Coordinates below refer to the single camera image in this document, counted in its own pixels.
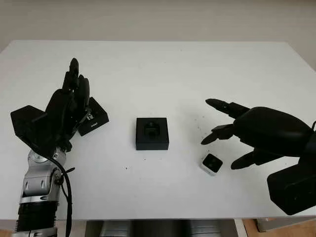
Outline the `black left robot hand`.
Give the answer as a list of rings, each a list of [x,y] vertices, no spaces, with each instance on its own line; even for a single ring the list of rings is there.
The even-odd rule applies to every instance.
[[[52,121],[53,142],[65,152],[72,149],[70,140],[91,111],[89,96],[89,81],[79,74],[79,62],[73,58],[62,88],[53,93],[45,109]]]

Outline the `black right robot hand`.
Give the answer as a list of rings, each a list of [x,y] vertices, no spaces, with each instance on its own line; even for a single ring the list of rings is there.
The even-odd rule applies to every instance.
[[[316,133],[297,117],[268,107],[248,108],[214,98],[206,99],[206,103],[234,121],[213,128],[202,145],[236,136],[253,148],[233,161],[232,170],[262,165],[281,157],[300,157]]]

